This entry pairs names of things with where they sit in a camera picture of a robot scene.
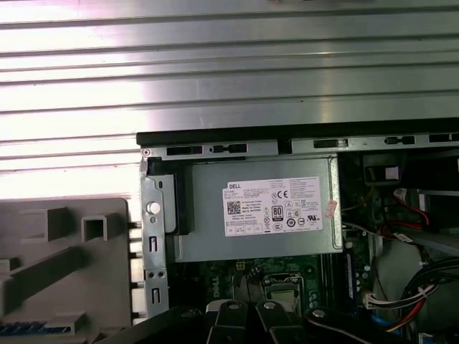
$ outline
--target metal bracket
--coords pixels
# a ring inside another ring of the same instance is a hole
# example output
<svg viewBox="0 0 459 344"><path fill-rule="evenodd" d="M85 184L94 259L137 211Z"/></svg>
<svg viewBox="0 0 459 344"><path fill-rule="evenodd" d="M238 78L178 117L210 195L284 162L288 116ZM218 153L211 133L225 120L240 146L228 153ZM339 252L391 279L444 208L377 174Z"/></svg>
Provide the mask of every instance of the metal bracket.
<svg viewBox="0 0 459 344"><path fill-rule="evenodd" d="M145 270L146 311L153 317L169 309L166 270L164 195L157 181L147 176L148 161L141 162L142 250Z"/></svg>

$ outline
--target barcode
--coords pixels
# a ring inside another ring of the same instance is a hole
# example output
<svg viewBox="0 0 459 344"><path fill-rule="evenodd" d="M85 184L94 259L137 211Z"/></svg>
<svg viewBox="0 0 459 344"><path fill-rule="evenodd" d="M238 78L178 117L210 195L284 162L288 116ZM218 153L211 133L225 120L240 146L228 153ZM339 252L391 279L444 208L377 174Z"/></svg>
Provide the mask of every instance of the barcode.
<svg viewBox="0 0 459 344"><path fill-rule="evenodd" d="M228 202L228 215L241 214L241 202L230 201Z"/></svg>

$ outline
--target power connector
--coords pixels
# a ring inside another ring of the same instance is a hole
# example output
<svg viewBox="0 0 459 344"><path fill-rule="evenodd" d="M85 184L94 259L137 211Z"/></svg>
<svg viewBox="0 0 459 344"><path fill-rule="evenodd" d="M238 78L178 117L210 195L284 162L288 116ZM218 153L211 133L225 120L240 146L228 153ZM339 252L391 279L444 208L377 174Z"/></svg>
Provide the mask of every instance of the power connector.
<svg viewBox="0 0 459 344"><path fill-rule="evenodd" d="M374 310L376 307L370 304L370 298L376 298L376 296L370 291L361 292L361 300L365 309Z"/></svg>

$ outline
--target white connector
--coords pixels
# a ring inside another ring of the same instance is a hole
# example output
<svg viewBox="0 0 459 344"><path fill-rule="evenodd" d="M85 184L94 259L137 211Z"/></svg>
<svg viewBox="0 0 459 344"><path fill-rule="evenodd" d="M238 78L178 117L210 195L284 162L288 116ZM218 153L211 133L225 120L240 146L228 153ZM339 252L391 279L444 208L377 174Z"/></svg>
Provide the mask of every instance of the white connector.
<svg viewBox="0 0 459 344"><path fill-rule="evenodd" d="M365 309L374 310L376 307L370 304L370 298L374 299L376 296L372 292L362 292L361 295Z"/></svg>

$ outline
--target white label sticker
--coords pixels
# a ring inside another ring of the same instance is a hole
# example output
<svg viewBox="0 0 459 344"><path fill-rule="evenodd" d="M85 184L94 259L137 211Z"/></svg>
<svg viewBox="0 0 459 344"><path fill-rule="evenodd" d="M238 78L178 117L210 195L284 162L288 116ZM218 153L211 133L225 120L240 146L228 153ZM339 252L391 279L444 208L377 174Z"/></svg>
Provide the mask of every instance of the white label sticker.
<svg viewBox="0 0 459 344"><path fill-rule="evenodd" d="M408 236L406 236L406 235L404 235L402 233L394 233L394 237L396 237L401 242L408 242L408 243L413 242Z"/></svg>
<svg viewBox="0 0 459 344"><path fill-rule="evenodd" d="M223 207L227 237L322 229L319 177L230 182Z"/></svg>

